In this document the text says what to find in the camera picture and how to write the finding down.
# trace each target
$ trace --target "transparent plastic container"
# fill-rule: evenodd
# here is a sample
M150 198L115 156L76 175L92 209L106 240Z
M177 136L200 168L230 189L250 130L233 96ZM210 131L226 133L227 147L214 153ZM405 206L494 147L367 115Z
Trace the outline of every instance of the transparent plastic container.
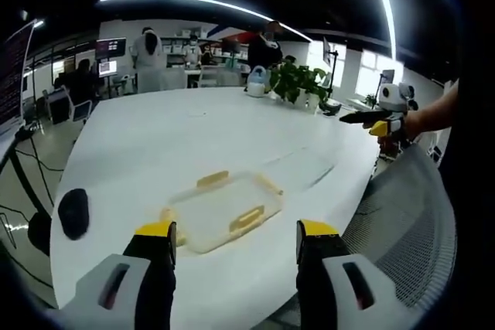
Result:
M282 210L282 190L261 173L219 172L169 200L184 243L207 253L235 240Z

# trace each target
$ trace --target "white table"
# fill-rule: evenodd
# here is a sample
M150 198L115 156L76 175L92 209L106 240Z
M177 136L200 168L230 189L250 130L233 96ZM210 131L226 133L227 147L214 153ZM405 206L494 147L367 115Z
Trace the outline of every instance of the white table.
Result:
M186 71L186 75L189 76L189 75L200 75L201 74L201 70L185 70Z
M170 196L220 170L259 169L301 147L334 162L309 189L288 189L284 209L247 235L197 256L178 249L171 326L250 328L296 292L295 231L300 218L343 232L370 178L376 138L360 125L310 115L243 88L170 90L103 101L74 145L56 194L87 191L90 226L71 241L53 211L50 259L59 306L76 282L111 253L122 253L136 228L157 221Z
M347 102L350 104L351 107L359 110L359 111L372 111L373 109L370 106L367 106L360 100L357 100L355 98L347 98Z

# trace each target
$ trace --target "white kettle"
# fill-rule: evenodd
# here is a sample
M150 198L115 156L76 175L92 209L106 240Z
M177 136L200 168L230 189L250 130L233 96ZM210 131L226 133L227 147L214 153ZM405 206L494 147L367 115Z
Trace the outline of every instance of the white kettle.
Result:
M265 95L265 81L267 73L263 66L256 66L247 77L247 95L263 97Z

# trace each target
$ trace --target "black computer mouse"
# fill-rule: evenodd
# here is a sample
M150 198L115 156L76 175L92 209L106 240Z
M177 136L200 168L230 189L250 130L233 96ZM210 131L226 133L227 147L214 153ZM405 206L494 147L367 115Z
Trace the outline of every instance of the black computer mouse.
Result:
M80 239L90 224L86 191L72 189L66 193L59 204L59 218L65 236Z

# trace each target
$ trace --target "curved led light strip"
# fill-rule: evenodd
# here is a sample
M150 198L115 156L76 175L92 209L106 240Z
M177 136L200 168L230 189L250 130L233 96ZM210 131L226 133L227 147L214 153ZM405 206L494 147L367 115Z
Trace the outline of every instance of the curved led light strip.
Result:
M395 27L394 27L394 15L392 14L392 6L390 0L381 0L385 8L385 16L387 17L388 34L390 36L391 57L395 60L396 46L395 46Z
M111 2L111 1L114 1L114 0L100 0L100 2ZM266 21L274 21L274 19L271 19L270 17L267 17L266 15L262 15L261 13L256 13L256 12L251 11L251 10L246 9L246 8L238 7L237 5L223 3L223 2L218 2L216 0L194 0L194 1L195 2L205 2L205 3L215 4L215 5L221 5L222 7L226 7L226 8L230 8L230 9L235 9L236 11L241 11L241 12L244 12L244 13L248 13L250 15L254 15L254 16L259 17L260 19L264 19ZM308 40L309 42L312 42L312 39L311 38L309 38L308 36L304 35L303 33L299 32L299 31L293 29L292 27L289 27L289 26L287 26L284 23L281 23L280 26L283 27L284 29L287 29L290 32L295 33L296 35L301 36L302 38Z

